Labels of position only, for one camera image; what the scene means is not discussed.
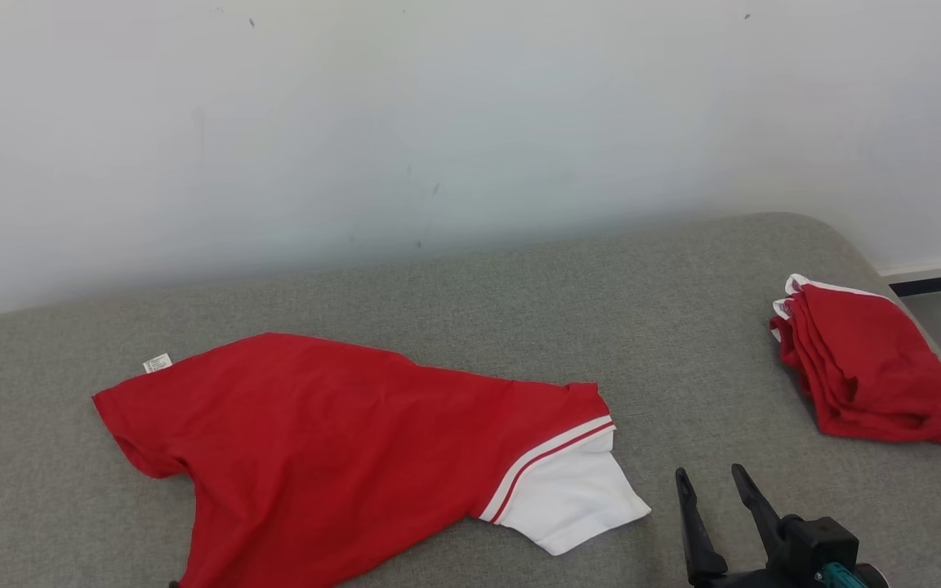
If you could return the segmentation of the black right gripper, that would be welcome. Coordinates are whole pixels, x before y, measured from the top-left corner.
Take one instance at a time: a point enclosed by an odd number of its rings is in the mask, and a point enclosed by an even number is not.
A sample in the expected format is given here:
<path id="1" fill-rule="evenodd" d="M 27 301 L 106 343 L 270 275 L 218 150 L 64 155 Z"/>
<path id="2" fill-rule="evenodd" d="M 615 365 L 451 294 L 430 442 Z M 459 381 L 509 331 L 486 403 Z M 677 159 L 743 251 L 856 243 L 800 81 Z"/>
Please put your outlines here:
<path id="1" fill-rule="evenodd" d="M 784 543 L 781 518 L 758 485 L 740 464 L 732 464 L 732 476 L 740 499 L 750 510 L 768 555 L 775 565 Z M 815 587 L 815 569 L 776 568 L 728 573 L 724 557 L 717 554 L 698 510 L 698 496 L 684 468 L 675 472 L 682 521 L 682 542 L 688 583 L 692 587 Z"/>

